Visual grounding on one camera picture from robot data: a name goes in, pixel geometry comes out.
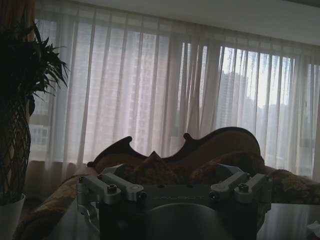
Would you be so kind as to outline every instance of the screw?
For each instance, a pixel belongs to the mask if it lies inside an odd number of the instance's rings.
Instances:
[[[145,191],[141,191],[141,192],[138,192],[137,193],[137,196],[136,196],[136,198],[137,198],[137,200],[140,202],[142,202],[142,201],[144,201],[144,200],[146,200],[147,199],[147,193],[145,192]]]
[[[245,183],[240,183],[238,187],[239,187],[239,191],[242,193],[247,193],[249,191],[249,186]]]
[[[110,184],[107,187],[108,194],[114,194],[117,191],[117,185]]]
[[[213,201],[218,201],[220,196],[219,193],[217,193],[216,191],[211,191],[209,192],[209,197]]]

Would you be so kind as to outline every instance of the black device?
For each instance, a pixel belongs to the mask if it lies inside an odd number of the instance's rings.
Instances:
[[[77,183],[78,210],[101,240],[255,240],[271,207],[264,174],[220,164],[221,183],[139,185],[114,175],[120,167]]]

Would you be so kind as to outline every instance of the sheer white curtain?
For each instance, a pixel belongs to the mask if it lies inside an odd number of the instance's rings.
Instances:
[[[68,88],[36,100],[30,195],[123,137],[164,157],[183,133],[225,126],[251,131],[267,165],[312,176],[318,47],[68,1],[38,1],[36,18],[70,73]]]

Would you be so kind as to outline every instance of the sofa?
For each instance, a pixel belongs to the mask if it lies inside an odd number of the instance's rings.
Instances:
[[[174,155],[161,158],[156,152],[145,156],[130,146],[125,137],[102,151],[60,187],[37,209],[20,222],[14,240],[45,239],[76,198],[76,183],[81,176],[97,175],[119,164],[115,172],[125,180],[142,185],[214,184],[223,181],[216,173],[217,164],[237,166],[254,176],[272,178],[272,202],[285,204],[320,204],[320,183],[283,169],[265,166],[256,138],[239,127],[217,129],[200,139],[183,135],[185,143]]]

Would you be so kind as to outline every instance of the table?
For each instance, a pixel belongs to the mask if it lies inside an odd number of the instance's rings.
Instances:
[[[258,240],[305,240],[306,226],[320,220],[320,205],[273,203],[257,234]],[[74,200],[48,237],[49,240],[99,240],[77,212]]]

